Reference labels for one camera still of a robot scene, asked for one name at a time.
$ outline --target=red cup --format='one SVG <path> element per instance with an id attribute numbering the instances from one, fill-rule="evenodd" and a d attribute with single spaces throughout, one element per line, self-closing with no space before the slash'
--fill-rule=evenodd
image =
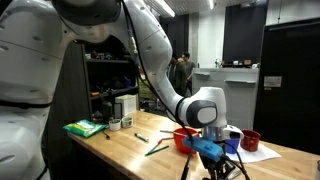
<path id="1" fill-rule="evenodd" d="M 196 130 L 194 129 L 190 129 L 190 128 L 187 128 L 187 130 L 190 132 L 190 134 L 195 134 L 197 133 Z M 187 136 L 187 133 L 186 131 L 183 129 L 183 128 L 179 128 L 179 129 L 176 129 L 174 132 L 176 133 L 179 133 L 179 134 L 183 134 L 183 135 L 186 135 Z M 174 142 L 177 146 L 177 149 L 182 152 L 182 153 L 186 153 L 186 154 L 189 154 L 190 153 L 190 148 L 184 146 L 182 144 L 182 140 L 185 138 L 185 136 L 181 136 L 181 135 L 177 135 L 177 134 L 173 134 L 173 139 L 174 139 Z"/>
<path id="2" fill-rule="evenodd" d="M 257 151 L 261 135 L 256 131 L 247 129 L 242 130 L 242 132 L 244 135 L 243 139 L 241 139 L 240 142 L 240 146 L 242 147 L 242 149 L 250 152 Z"/>

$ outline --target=wooden workbench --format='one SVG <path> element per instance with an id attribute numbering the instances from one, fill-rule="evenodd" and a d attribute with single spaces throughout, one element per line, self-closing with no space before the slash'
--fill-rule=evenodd
<path id="1" fill-rule="evenodd" d="M 166 117 L 140 111 L 129 116 L 134 119 L 133 127 L 115 132 L 106 130 L 111 137 L 110 140 L 106 140 L 102 132 L 88 139 L 70 133 L 69 136 L 131 179 L 180 179 L 187 155 L 176 149 L 173 140 L 162 142 L 161 146 L 170 146 L 168 149 L 145 156 L 145 153 L 159 139 L 172 136 L 161 133 L 160 130 L 175 130 L 180 126 Z M 149 137 L 149 143 L 136 138 L 134 133 Z M 314 179 L 316 162 L 320 160 L 320 156 L 267 142 L 261 143 L 282 157 L 245 164 L 252 180 Z M 195 154 L 188 179 L 202 179 L 203 177 L 209 177 L 208 172 L 203 168 L 198 154 Z"/>

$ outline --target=green package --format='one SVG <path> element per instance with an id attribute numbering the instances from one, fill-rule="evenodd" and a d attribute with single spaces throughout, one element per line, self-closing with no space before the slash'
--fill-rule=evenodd
<path id="1" fill-rule="evenodd" d="M 75 123 L 68 124 L 64 126 L 63 129 L 73 134 L 87 138 L 103 130 L 106 126 L 107 125 L 105 124 L 94 124 L 86 119 L 83 119 Z"/>

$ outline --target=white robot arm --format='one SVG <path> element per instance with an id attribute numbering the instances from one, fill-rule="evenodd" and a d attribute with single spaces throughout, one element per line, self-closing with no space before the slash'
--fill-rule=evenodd
<path id="1" fill-rule="evenodd" d="M 99 43 L 117 37 L 184 125 L 204 128 L 210 141 L 243 136 L 227 125 L 222 89 L 201 88 L 186 99 L 175 93 L 165 74 L 170 42 L 142 0 L 12 0 L 0 5 L 1 179 L 49 179 L 40 142 L 65 49 L 73 40 Z"/>

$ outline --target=man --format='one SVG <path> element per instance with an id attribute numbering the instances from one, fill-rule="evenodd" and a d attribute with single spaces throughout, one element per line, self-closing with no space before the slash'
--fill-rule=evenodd
<path id="1" fill-rule="evenodd" d="M 175 54 L 172 55 L 167 75 L 176 93 L 184 96 L 186 94 L 186 70 L 184 65 L 177 60 Z"/>
<path id="2" fill-rule="evenodd" d="M 186 74 L 187 74 L 187 84 L 186 84 L 186 90 L 189 89 L 190 95 L 192 95 L 192 69 L 196 67 L 196 65 L 190 61 L 190 53 L 185 52 L 182 54 L 182 58 L 184 60 L 184 66 L 186 68 Z"/>

